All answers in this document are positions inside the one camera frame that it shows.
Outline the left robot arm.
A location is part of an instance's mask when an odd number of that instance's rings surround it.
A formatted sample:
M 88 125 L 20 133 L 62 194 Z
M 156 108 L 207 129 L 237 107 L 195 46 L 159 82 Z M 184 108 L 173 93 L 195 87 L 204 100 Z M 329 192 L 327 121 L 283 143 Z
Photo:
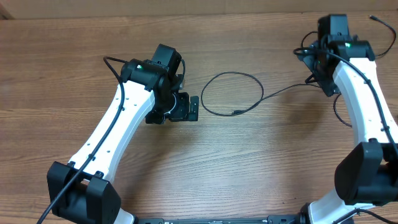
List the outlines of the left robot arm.
M 87 142 L 47 172 L 50 204 L 39 223 L 49 213 L 73 223 L 137 223 L 122 209 L 113 182 L 138 126 L 198 120 L 199 98 L 182 91 L 184 75 L 177 70 L 185 62 L 174 48 L 160 44 L 150 60 L 121 63 L 115 96 Z

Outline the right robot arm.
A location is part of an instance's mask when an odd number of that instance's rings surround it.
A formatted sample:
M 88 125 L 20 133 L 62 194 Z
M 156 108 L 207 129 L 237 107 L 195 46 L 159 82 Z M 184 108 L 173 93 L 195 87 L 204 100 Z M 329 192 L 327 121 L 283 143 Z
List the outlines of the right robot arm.
M 376 55 L 350 36 L 345 14 L 318 20 L 318 39 L 294 54 L 326 94 L 339 93 L 354 132 L 354 149 L 335 170 L 334 189 L 303 207 L 305 223 L 351 223 L 370 208 L 397 201 L 397 124 L 377 80 Z

